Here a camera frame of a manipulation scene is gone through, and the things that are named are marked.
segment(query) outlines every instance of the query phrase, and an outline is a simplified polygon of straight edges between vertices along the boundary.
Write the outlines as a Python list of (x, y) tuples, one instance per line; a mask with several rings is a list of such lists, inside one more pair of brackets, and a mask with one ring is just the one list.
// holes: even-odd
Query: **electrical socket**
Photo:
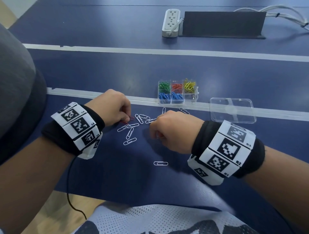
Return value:
[(168, 9), (165, 12), (164, 22), (162, 26), (162, 36), (163, 37), (177, 37), (178, 36), (178, 29), (175, 28), (175, 30), (172, 32), (172, 34), (169, 36), (171, 29), (174, 27), (175, 24), (177, 24), (178, 20), (180, 20), (180, 10), (178, 9)]

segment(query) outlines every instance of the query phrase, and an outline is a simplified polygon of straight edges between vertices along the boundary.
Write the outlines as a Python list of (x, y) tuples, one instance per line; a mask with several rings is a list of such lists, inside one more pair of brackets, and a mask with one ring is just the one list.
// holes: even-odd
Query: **blue table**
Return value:
[[(267, 146), (309, 162), (309, 33), (271, 18), (263, 27), (266, 40), (161, 37), (164, 14), (171, 6), (183, 15), (190, 10), (232, 11), (279, 3), (290, 5), (287, 0), (259, 5), (253, 0), (246, 5), (237, 0), (169, 0), (164, 5), (150, 0), (38, 1), (10, 28), (27, 48), (40, 48), (29, 51), (53, 88), (29, 142), (39, 136), (51, 114), (72, 101), (88, 102), (98, 95), (92, 92), (123, 92), (135, 100), (133, 114), (155, 118), (162, 112), (154, 101), (158, 80), (193, 78), (199, 86), (199, 106), (207, 106), (212, 97), (251, 99), (257, 122), (242, 126)], [(294, 1), (293, 6), (309, 17), (307, 1)], [(199, 51), (206, 52), (199, 56)], [(205, 110), (189, 112), (210, 120)], [(229, 178), (221, 186), (206, 186), (187, 166), (188, 155), (151, 140), (147, 125), (134, 130), (137, 141), (127, 146), (122, 144), (126, 132), (116, 131), (119, 126), (104, 130), (93, 159), (76, 160), (71, 193), (132, 206), (161, 203), (227, 210), (260, 233), (290, 233), (274, 209), (242, 180)], [(154, 161), (167, 161), (169, 166), (154, 166)], [(66, 177), (67, 172), (57, 190), (66, 191)]]

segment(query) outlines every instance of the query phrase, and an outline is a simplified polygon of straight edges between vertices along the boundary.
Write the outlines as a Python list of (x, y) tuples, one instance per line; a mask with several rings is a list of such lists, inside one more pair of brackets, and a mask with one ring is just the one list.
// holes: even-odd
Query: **wristband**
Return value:
[(264, 158), (264, 145), (252, 131), (228, 121), (205, 121), (188, 165), (208, 184), (219, 185), (231, 175), (241, 178), (258, 170)]
[(72, 102), (51, 117), (54, 120), (42, 129), (44, 137), (75, 156), (84, 153), (82, 158), (93, 157), (99, 143), (97, 139), (102, 137), (101, 131), (105, 127), (104, 121), (96, 112)]

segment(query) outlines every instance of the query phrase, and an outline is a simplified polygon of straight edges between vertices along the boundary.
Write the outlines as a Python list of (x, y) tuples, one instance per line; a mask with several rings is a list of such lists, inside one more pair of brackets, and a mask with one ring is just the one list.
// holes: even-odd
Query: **fist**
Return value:
[(120, 120), (130, 121), (131, 103), (123, 93), (115, 90), (107, 90), (85, 106), (95, 111), (103, 119), (105, 126), (113, 125)]
[(159, 138), (170, 150), (190, 154), (203, 123), (203, 120), (192, 115), (168, 111), (150, 124), (150, 136)]

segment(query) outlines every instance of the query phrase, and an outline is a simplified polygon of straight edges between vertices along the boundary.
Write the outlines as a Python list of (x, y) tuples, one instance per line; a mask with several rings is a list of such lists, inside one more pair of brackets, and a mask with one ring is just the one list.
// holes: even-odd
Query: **forearm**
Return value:
[(309, 231), (309, 164), (265, 147), (262, 166), (245, 177), (283, 216)]
[(40, 137), (0, 166), (0, 228), (21, 233), (32, 221), (73, 159)]

